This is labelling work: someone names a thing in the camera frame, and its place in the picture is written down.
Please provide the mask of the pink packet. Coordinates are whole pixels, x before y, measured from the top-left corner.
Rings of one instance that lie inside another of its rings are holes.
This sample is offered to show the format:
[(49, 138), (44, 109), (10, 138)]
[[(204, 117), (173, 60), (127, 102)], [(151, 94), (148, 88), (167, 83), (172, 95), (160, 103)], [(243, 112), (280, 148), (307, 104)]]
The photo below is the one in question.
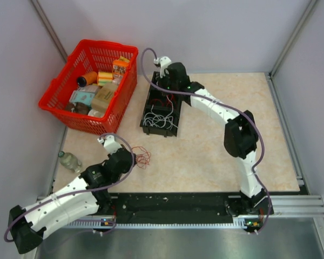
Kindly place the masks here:
[(98, 86), (97, 84), (91, 84), (85, 87), (79, 87), (78, 90), (81, 92), (88, 92), (88, 93), (94, 93), (96, 94), (101, 89), (101, 86)]

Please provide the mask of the orange bottle black cap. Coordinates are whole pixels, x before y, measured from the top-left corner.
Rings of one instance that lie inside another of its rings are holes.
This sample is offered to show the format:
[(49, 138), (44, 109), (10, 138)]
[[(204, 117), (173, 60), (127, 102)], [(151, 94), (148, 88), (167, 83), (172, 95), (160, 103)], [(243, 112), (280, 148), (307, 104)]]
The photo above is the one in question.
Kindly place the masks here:
[(82, 76), (79, 76), (76, 79), (76, 82), (79, 87), (86, 87), (88, 85), (95, 83), (97, 81), (97, 77), (98, 77), (98, 73), (95, 71), (91, 71)]

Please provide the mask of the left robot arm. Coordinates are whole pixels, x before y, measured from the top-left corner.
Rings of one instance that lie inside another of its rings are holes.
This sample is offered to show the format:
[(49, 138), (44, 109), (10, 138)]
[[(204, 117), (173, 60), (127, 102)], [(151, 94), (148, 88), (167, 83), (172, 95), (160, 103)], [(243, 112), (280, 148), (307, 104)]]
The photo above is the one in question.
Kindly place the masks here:
[(8, 228), (18, 253), (34, 250), (52, 233), (81, 217), (108, 213), (112, 206), (108, 188), (135, 165), (136, 155), (122, 147), (45, 199), (11, 208)]

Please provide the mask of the red plastic basket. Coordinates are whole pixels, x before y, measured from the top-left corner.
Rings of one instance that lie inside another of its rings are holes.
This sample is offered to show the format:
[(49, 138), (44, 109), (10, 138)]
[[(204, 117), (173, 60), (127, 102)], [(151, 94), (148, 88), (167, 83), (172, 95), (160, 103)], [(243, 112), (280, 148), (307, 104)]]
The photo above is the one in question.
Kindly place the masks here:
[[(96, 135), (115, 133), (137, 85), (138, 53), (135, 46), (101, 40), (81, 40), (41, 97), (39, 108), (50, 112), (74, 130)], [(121, 56), (129, 59), (130, 63), (102, 118), (65, 110), (73, 91), (78, 88), (77, 77), (92, 71), (110, 72), (113, 61)]]

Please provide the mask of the orange snack box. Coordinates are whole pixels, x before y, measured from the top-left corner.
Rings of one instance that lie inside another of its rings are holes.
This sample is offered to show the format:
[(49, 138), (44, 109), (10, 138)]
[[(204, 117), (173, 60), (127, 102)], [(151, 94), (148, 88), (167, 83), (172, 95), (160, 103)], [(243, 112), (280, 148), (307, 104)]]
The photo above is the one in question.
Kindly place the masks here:
[(112, 63), (112, 74), (114, 79), (122, 79), (123, 75), (125, 74), (130, 60), (120, 56), (119, 59), (116, 59)]

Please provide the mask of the teal packet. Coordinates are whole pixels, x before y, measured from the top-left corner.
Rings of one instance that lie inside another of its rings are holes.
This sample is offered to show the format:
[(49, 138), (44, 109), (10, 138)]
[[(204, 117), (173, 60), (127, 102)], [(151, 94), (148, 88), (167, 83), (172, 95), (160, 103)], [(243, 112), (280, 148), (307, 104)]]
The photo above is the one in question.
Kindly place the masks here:
[(82, 103), (86, 106), (91, 106), (92, 99), (95, 97), (93, 92), (84, 92), (84, 91), (73, 91), (69, 102), (70, 103)]

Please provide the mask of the brown cardboard box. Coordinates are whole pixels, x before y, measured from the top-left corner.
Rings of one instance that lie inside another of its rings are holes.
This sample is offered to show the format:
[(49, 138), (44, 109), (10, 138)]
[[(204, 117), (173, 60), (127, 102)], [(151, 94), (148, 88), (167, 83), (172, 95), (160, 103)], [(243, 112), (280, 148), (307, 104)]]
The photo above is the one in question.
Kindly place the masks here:
[(118, 85), (114, 83), (106, 83), (100, 88), (91, 101), (91, 108), (105, 113), (111, 99), (114, 97), (115, 91), (117, 90)]

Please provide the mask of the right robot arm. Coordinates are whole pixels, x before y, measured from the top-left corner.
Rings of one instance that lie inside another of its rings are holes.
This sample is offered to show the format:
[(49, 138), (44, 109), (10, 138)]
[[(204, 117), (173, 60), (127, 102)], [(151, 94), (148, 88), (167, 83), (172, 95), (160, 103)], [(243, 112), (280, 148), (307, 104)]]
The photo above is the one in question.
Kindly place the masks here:
[(235, 216), (258, 212), (266, 190), (256, 173), (257, 165), (261, 162), (256, 158), (257, 142), (261, 140), (261, 135), (257, 132), (253, 114), (225, 105), (202, 84), (191, 81), (181, 62), (173, 63), (163, 57), (155, 59), (154, 64), (160, 69), (158, 87), (167, 93), (181, 95), (188, 105), (203, 111), (224, 126), (224, 148), (236, 158), (241, 175), (241, 202), (228, 203), (227, 211)]

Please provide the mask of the dark brown round item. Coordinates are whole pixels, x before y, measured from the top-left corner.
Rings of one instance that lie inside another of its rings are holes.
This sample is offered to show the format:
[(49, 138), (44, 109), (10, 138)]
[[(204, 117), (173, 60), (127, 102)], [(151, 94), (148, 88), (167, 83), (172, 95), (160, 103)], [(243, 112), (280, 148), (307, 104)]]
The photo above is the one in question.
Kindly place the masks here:
[(84, 103), (76, 102), (76, 103), (68, 103), (64, 110), (71, 113), (88, 115), (90, 108)]

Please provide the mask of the black three-compartment tray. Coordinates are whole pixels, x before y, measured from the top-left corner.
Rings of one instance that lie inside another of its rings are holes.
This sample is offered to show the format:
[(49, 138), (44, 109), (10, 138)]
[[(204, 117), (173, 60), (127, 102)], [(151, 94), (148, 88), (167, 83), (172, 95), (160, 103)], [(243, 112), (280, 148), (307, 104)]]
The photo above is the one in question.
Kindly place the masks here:
[(147, 135), (155, 134), (164, 137), (176, 137), (182, 100), (174, 94), (164, 95), (163, 92), (150, 86), (140, 127)]

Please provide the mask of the yellow green sponge pack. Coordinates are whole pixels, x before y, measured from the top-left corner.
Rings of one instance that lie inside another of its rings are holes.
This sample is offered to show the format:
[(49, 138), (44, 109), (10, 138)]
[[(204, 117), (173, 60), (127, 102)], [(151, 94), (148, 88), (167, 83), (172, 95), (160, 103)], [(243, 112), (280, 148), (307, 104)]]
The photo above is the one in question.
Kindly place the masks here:
[(111, 83), (113, 80), (113, 74), (111, 72), (99, 71), (97, 76), (97, 85), (104, 86), (107, 83)]

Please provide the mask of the white cup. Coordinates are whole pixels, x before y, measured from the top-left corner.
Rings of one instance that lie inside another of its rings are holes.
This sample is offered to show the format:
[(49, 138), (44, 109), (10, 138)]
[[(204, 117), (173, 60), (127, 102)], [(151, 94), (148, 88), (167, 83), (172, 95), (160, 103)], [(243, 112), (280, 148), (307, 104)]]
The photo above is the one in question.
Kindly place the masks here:
[(105, 114), (103, 112), (91, 109), (87, 115), (94, 118), (102, 118)]

